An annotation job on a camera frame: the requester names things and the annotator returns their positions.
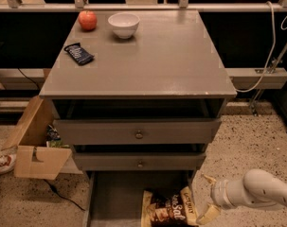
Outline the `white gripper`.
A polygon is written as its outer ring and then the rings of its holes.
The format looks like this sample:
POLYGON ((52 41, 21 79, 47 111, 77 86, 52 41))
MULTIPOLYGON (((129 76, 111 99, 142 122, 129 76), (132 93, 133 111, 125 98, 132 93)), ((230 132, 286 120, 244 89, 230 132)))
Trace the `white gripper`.
POLYGON ((216 205, 212 203, 207 205, 206 210, 196 220, 199 225, 206 225, 218 217, 221 214, 221 208, 224 210, 235 209, 238 189, 236 181, 222 180, 217 182, 215 178, 206 174, 203 174, 203 178, 208 183, 214 184, 211 187, 210 197, 216 205))

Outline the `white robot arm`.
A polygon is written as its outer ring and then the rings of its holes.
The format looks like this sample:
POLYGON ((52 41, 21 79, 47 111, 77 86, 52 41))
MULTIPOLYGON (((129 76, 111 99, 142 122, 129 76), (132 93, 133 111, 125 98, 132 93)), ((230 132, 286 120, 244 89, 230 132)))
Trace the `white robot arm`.
POLYGON ((250 169, 238 180, 216 180, 206 174, 210 197, 206 210, 197 218, 198 225, 210 223, 222 210, 245 206, 252 209, 276 211, 287 207, 287 183, 261 169, 250 169))

